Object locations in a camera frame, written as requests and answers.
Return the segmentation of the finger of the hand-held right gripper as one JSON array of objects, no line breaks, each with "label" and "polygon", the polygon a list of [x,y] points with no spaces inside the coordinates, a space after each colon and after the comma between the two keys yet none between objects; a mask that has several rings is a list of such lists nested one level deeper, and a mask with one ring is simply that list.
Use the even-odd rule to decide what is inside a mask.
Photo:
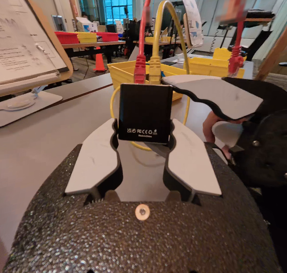
[{"label": "finger of the hand-held right gripper", "polygon": [[243,131],[242,124],[235,124],[226,121],[217,122],[212,127],[216,138],[216,144],[232,148],[236,145]]},{"label": "finger of the hand-held right gripper", "polygon": [[263,99],[243,90],[220,77],[205,75],[173,75],[162,78],[192,101],[204,103],[223,120],[240,120],[254,114]]}]

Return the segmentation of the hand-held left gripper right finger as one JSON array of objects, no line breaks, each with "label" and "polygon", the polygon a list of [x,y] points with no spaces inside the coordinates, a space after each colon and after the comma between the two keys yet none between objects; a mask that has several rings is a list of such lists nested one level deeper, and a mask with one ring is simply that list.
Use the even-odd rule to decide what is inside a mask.
[{"label": "hand-held left gripper right finger", "polygon": [[171,120],[163,182],[183,202],[192,202],[196,194],[222,195],[205,143],[177,119]]}]

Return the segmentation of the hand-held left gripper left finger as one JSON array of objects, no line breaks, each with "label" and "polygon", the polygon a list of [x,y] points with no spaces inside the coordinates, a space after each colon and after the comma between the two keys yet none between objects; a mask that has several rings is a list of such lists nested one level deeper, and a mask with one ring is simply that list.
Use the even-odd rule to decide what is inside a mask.
[{"label": "hand-held left gripper left finger", "polygon": [[104,198],[123,181],[123,169],[117,148],[118,123],[111,118],[93,131],[82,143],[67,183],[65,194],[90,194]]}]

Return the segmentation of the black network adapter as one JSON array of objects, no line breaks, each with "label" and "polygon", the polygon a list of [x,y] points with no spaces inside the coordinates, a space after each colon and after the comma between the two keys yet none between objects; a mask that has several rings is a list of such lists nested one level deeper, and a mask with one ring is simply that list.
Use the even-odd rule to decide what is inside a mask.
[{"label": "black network adapter", "polygon": [[118,138],[166,145],[169,142],[173,88],[121,84]]}]

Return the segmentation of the person's right hand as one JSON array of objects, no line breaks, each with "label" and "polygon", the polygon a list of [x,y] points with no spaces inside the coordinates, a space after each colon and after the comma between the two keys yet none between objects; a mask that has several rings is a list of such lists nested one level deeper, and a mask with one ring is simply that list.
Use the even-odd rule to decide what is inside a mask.
[{"label": "person's right hand", "polygon": [[[220,121],[226,121],[226,120],[223,120],[220,117],[218,117],[213,111],[211,111],[208,114],[207,118],[203,122],[203,134],[204,134],[204,137],[206,139],[206,142],[215,143],[216,138],[213,134],[212,128],[217,122],[220,122]],[[229,152],[229,147],[227,145],[225,145],[222,148],[222,151],[223,151],[225,157],[228,160],[230,160],[231,154]]]}]

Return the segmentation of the instruction sheet stand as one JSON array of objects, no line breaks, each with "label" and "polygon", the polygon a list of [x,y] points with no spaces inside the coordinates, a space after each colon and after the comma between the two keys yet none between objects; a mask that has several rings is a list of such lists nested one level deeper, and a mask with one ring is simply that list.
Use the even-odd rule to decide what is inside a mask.
[{"label": "instruction sheet stand", "polygon": [[72,64],[39,7],[31,0],[1,0],[0,96],[30,92],[0,103],[4,127],[63,100],[46,92],[71,77]]},{"label": "instruction sheet stand", "polygon": [[202,23],[196,0],[182,0],[182,2],[185,7],[183,21],[188,48],[201,47],[203,45]]}]

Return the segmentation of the orange traffic cone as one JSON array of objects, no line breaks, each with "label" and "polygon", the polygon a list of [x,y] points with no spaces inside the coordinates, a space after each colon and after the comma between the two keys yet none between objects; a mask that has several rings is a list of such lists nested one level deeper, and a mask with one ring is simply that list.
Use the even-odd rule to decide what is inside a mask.
[{"label": "orange traffic cone", "polygon": [[95,67],[93,69],[94,72],[106,72],[106,68],[104,65],[102,53],[97,53],[92,55],[95,60]]}]

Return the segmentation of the wooden table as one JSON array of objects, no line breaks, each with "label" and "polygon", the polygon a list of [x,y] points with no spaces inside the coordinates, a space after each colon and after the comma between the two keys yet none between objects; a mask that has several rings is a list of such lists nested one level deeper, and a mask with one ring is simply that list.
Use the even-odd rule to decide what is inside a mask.
[{"label": "wooden table", "polygon": [[95,54],[104,54],[107,63],[112,63],[114,52],[117,52],[118,46],[124,45],[125,41],[108,41],[95,43],[74,43],[62,44],[69,58],[92,56]]}]

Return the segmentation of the yellow crate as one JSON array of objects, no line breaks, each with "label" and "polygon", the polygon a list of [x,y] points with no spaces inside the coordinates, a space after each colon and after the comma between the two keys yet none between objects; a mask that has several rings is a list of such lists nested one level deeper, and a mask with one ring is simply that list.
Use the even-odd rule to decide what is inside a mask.
[{"label": "yellow crate", "polygon": [[96,32],[76,32],[79,43],[96,43]]}]

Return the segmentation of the red crate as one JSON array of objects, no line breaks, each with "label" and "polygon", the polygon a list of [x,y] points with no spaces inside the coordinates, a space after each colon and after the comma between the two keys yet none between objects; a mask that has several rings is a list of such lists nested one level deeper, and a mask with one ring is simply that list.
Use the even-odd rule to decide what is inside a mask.
[{"label": "red crate", "polygon": [[101,37],[102,42],[114,42],[119,40],[118,33],[113,32],[96,32],[97,36]]},{"label": "red crate", "polygon": [[76,32],[55,31],[55,35],[62,45],[80,43]]}]

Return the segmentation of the wooden post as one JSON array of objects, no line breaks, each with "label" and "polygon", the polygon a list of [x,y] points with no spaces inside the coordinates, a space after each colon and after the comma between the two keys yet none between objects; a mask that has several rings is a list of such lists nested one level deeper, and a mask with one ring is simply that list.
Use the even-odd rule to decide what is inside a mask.
[{"label": "wooden post", "polygon": [[275,63],[278,61],[280,54],[287,46],[287,28],[283,31],[278,38],[274,47],[269,51],[267,57],[259,67],[255,80],[264,81],[268,74],[271,72]]}]

